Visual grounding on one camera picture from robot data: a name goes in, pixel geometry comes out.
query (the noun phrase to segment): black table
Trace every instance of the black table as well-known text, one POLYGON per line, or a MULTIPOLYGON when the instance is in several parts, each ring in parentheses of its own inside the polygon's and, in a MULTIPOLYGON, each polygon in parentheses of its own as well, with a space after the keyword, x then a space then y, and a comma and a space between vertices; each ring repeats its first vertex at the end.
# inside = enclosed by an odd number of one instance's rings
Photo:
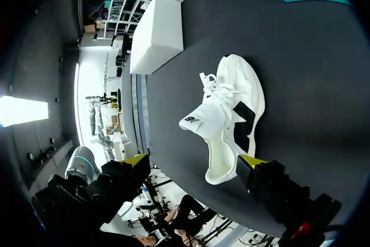
POLYGON ((212 186, 208 148, 178 122, 202 101, 200 72, 236 53, 256 70, 266 111, 256 157, 284 164, 293 180, 343 203, 343 223, 370 169, 370 51, 349 5, 329 1, 185 0, 185 51, 147 78, 151 155, 186 192, 220 214, 281 236, 238 178, 212 186))

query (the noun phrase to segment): white shelving unit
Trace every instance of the white shelving unit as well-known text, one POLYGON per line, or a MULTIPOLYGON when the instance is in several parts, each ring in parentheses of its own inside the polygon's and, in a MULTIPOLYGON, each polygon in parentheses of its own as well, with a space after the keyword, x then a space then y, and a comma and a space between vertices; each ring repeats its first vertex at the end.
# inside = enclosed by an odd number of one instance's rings
POLYGON ((119 32, 132 35, 135 27, 138 25, 140 18, 143 15, 143 10, 140 7, 145 2, 151 0, 111 0, 108 18, 102 20, 105 23, 103 38, 108 39, 107 33, 111 32, 113 35, 117 35, 119 32))

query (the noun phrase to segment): shoe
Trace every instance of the shoe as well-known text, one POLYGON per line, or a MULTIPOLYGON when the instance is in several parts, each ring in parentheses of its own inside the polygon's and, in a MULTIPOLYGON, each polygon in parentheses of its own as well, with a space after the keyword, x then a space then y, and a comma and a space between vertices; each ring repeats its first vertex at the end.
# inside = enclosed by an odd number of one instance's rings
POLYGON ((217 74, 199 74, 204 86, 202 104, 179 122, 184 130, 208 144, 206 181, 218 185, 236 177, 239 154, 254 157, 254 130, 265 110, 261 83, 240 56, 223 57, 217 74))

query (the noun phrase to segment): shoe label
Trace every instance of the shoe label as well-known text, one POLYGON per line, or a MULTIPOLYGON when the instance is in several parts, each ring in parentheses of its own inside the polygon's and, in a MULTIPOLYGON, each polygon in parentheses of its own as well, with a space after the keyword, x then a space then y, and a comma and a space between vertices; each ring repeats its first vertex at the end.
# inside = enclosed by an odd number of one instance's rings
POLYGON ((188 121, 189 123, 192 123, 192 124, 200 121, 200 119, 197 119, 195 117, 188 117, 188 118, 185 118, 184 120, 188 121))

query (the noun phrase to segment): person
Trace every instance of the person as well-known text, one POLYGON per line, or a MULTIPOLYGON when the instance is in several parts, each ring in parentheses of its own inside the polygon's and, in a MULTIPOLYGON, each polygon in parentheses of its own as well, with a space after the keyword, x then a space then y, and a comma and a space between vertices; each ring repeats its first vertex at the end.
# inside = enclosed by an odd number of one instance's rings
POLYGON ((154 230, 147 237, 137 235, 144 246, 157 247, 182 247, 196 246, 198 241, 195 239, 204 224, 216 216, 216 212, 205 209, 192 196, 185 195, 179 206, 175 206, 163 221, 154 226, 154 230), (190 212, 193 211, 196 217, 189 219, 190 212))

